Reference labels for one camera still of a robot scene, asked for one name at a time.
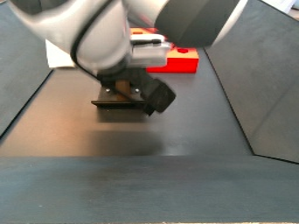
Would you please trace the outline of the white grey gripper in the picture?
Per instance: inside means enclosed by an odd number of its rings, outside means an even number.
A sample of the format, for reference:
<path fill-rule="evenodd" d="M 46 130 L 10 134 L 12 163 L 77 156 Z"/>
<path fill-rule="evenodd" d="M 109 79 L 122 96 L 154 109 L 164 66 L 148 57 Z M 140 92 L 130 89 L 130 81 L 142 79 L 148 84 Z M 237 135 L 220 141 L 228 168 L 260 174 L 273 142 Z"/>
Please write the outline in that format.
<path fill-rule="evenodd" d="M 132 34 L 132 58 L 129 67 L 162 67 L 167 64 L 167 53 L 171 50 L 171 43 L 160 34 Z M 126 69 L 114 73 L 98 73 L 97 80 L 105 88 L 113 86 L 117 81 L 126 81 Z M 153 78 L 144 69 L 137 69 L 133 85 L 140 89 L 140 96 L 144 99 L 144 112 L 150 115 L 153 112 L 162 113 L 172 104 L 176 94 L 158 79 Z"/>

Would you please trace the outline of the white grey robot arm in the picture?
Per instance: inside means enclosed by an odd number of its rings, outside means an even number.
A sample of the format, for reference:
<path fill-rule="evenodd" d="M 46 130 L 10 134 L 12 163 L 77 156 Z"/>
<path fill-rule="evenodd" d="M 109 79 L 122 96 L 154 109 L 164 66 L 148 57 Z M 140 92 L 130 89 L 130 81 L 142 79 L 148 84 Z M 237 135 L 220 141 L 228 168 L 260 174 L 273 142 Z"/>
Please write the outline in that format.
<path fill-rule="evenodd" d="M 239 20 L 248 0 L 6 0 L 36 35 L 121 95 L 140 89 L 144 112 L 164 112 L 175 92 L 145 67 L 165 63 L 162 48 L 213 46 Z"/>

